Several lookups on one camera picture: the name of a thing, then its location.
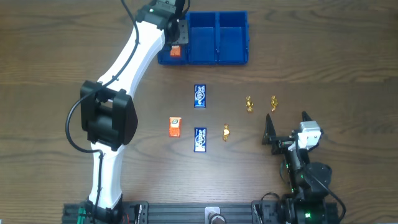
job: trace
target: silver metal part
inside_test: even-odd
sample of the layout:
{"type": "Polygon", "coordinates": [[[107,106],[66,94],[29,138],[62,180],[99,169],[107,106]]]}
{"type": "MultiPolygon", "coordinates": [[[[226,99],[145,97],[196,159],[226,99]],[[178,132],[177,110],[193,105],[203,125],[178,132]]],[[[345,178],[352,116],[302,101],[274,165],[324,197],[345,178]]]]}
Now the silver metal part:
{"type": "Polygon", "coordinates": [[[209,215],[212,212],[217,213],[217,214],[221,213],[219,207],[206,207],[205,208],[205,224],[210,224],[209,215]]]}
{"type": "Polygon", "coordinates": [[[172,45],[180,45],[188,43],[188,22],[185,19],[180,19],[178,22],[178,28],[180,29],[180,37],[178,40],[172,43],[172,45]]]}
{"type": "Polygon", "coordinates": [[[300,130],[302,133],[321,131],[321,127],[319,127],[316,121],[303,121],[300,123],[300,130]]]}

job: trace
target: blue tray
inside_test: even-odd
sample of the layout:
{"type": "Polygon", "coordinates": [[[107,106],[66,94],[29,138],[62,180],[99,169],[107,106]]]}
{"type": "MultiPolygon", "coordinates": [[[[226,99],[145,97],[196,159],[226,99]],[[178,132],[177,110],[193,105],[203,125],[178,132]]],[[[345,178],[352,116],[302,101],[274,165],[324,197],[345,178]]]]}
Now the blue tray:
{"type": "Polygon", "coordinates": [[[189,43],[181,58],[170,57],[170,46],[158,54],[161,65],[239,65],[249,58],[248,12],[189,12],[189,43]]]}

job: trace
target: tabletop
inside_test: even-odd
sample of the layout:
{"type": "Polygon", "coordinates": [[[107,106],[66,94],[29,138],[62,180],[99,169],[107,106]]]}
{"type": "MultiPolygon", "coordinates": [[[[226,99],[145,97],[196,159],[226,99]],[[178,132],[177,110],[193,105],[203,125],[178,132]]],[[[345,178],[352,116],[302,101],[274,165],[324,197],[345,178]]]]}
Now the tabletop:
{"type": "MultiPolygon", "coordinates": [[[[128,4],[135,12],[147,2],[128,4]]],[[[297,129],[303,110],[323,128],[310,159],[333,169],[343,222],[398,221],[396,0],[192,0],[190,10],[247,11],[249,62],[149,65],[134,97],[139,125],[123,159],[124,200],[251,202],[289,193],[283,157],[261,144],[275,95],[277,134],[297,129]],[[207,84],[205,110],[193,108],[196,83],[207,84]],[[171,116],[182,118],[179,139],[169,138],[171,116]],[[205,154],[193,152],[197,126],[208,130],[205,154]]],[[[90,193],[93,157],[68,144],[65,119],[81,84],[107,71],[131,29],[117,0],[0,2],[3,223],[60,223],[63,204],[90,193]]],[[[71,134],[89,148],[79,111],[71,134]]]]}

